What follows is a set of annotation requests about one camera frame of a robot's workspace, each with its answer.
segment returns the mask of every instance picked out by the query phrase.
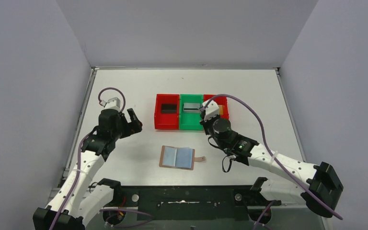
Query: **small orange object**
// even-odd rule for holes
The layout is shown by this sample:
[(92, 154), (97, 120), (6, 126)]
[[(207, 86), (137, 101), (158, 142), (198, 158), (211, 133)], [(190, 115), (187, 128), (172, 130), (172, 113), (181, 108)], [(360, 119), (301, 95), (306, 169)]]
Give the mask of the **small orange object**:
[(225, 108), (225, 106), (224, 105), (218, 105), (218, 107), (219, 107), (219, 115), (223, 115), (223, 109)]

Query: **white wall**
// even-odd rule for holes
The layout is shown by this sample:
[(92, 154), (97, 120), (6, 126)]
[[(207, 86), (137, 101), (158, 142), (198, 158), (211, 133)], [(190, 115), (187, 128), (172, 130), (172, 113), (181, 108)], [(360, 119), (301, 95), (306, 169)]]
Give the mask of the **white wall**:
[(93, 66), (278, 67), (318, 0), (57, 0)]
[(280, 73), (307, 159), (345, 186), (335, 229), (368, 229), (368, 1), (319, 0)]
[(59, 182), (90, 65), (55, 0), (0, 1), (0, 230)]

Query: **green bin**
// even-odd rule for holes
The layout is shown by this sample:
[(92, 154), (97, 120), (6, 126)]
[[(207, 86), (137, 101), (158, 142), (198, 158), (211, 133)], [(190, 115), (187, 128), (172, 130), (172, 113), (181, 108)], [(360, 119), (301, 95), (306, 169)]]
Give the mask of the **green bin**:
[(199, 107), (201, 107), (203, 100), (204, 96), (202, 94), (180, 95), (180, 130), (203, 130), (203, 127), (199, 124), (201, 120), (200, 113), (198, 110), (195, 110), (195, 105), (199, 104)]

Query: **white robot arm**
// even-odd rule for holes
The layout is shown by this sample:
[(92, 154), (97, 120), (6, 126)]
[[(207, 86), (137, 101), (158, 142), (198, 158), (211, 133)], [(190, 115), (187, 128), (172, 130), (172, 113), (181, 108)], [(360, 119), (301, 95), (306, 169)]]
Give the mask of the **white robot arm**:
[(101, 101), (104, 109), (99, 115), (98, 125), (79, 146), (78, 164), (70, 171), (63, 186), (46, 208), (38, 208), (33, 215), (37, 230), (79, 230), (107, 204), (119, 205), (120, 182), (102, 179), (94, 192), (83, 200), (92, 178), (115, 148), (118, 139), (142, 131), (142, 123), (133, 109), (128, 109), (131, 122), (127, 122), (120, 109), (120, 100), (112, 98)]
[[(239, 99), (230, 97), (245, 105), (259, 120), (255, 112)], [(210, 135), (218, 148), (232, 161), (238, 161), (252, 167), (258, 167), (285, 178), (288, 181), (271, 181), (259, 178), (254, 189), (267, 200), (279, 200), (283, 203), (306, 204), (314, 213), (330, 218), (343, 191), (343, 186), (333, 167), (325, 162), (320, 165), (298, 161), (270, 150), (267, 145), (245, 137), (232, 130), (230, 121), (220, 118), (219, 106), (211, 98), (203, 103), (200, 124), (205, 134)]]

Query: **small wire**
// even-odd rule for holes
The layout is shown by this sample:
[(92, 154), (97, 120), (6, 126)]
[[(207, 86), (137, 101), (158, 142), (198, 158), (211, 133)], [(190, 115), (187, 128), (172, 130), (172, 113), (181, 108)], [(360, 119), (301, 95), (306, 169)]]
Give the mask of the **small wire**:
[(209, 145), (212, 146), (212, 147), (214, 147), (214, 148), (216, 148), (216, 149), (219, 149), (220, 150), (221, 149), (220, 147), (218, 147), (216, 145), (213, 145), (211, 142), (209, 142), (209, 140), (211, 140), (211, 138), (212, 138), (211, 136), (208, 137), (208, 143), (209, 143)]
[(227, 158), (227, 157), (229, 157), (229, 156), (225, 156), (225, 157), (222, 159), (222, 171), (223, 171), (224, 173), (228, 173), (228, 172), (230, 171), (230, 168), (232, 167), (232, 160), (233, 160), (233, 159), (229, 159), (229, 166), (228, 166), (228, 169), (227, 169), (227, 170), (225, 170), (225, 167), (223, 166), (223, 162), (224, 162), (225, 158)]
[(107, 87), (107, 88), (102, 89), (102, 90), (99, 92), (99, 94), (98, 94), (98, 101), (99, 101), (99, 104), (101, 104), (101, 94), (102, 94), (104, 91), (106, 91), (106, 90), (115, 90), (115, 91), (117, 91), (118, 93), (120, 93), (120, 94), (121, 94), (122, 99), (123, 99), (123, 106), (122, 106), (122, 108), (121, 108), (121, 111), (120, 111), (120, 112), (123, 112), (123, 110), (124, 110), (124, 108), (125, 108), (125, 105), (126, 105), (126, 99), (125, 99), (125, 96), (123, 95), (122, 91), (120, 91), (120, 90), (119, 90), (119, 89), (117, 89), (117, 88), (114, 88), (114, 87)]
[[(249, 213), (249, 209), (247, 208), (247, 204), (246, 204), (245, 199), (242, 199), (242, 202), (243, 202), (243, 205), (245, 207), (246, 212)], [(268, 230), (272, 230), (271, 227), (267, 226), (266, 224), (257, 223), (256, 221), (254, 221), (254, 224), (259, 224), (259, 225), (261, 225), (262, 227), (264, 227), (264, 228), (266, 228)]]
[(88, 186), (90, 189), (89, 189), (89, 192), (91, 193), (91, 189), (93, 188), (93, 185), (94, 184), (97, 184), (98, 185), (98, 182), (94, 182), (94, 183), (92, 183), (90, 186)]
[[(120, 210), (118, 208), (106, 208), (106, 209), (101, 209), (99, 210), (100, 212), (104, 212), (104, 211), (123, 211), (123, 212), (130, 212), (130, 213), (136, 213), (136, 214), (140, 214), (140, 215), (145, 215), (145, 216), (148, 216), (148, 217), (151, 217), (150, 219), (144, 221), (144, 222), (141, 222), (141, 223), (136, 223), (136, 224), (130, 224), (130, 225), (122, 225), (122, 226), (118, 226), (118, 225), (114, 225), (113, 228), (131, 228), (131, 227), (138, 227), (138, 226), (141, 226), (141, 225), (144, 225), (144, 224), (147, 224), (149, 223), (150, 221), (152, 221), (154, 219), (154, 216), (149, 214), (149, 213), (145, 213), (145, 212), (141, 212), (141, 211), (137, 211), (137, 210), (132, 210), (132, 209), (123, 209), (123, 210)], [(111, 215), (109, 216), (108, 218), (106, 218), (105, 222), (108, 222), (108, 220), (112, 217), (115, 217), (116, 215), (118, 214), (115, 214), (115, 215)]]
[(262, 219), (263, 215), (269, 210), (269, 208), (274, 204), (275, 200), (272, 200), (272, 202), (270, 202), (266, 208), (263, 209), (263, 212), (260, 214), (259, 218), (257, 219), (257, 221), (254, 223), (253, 226), (253, 230), (255, 230), (257, 228), (257, 225), (262, 224), (260, 223), (260, 220)]

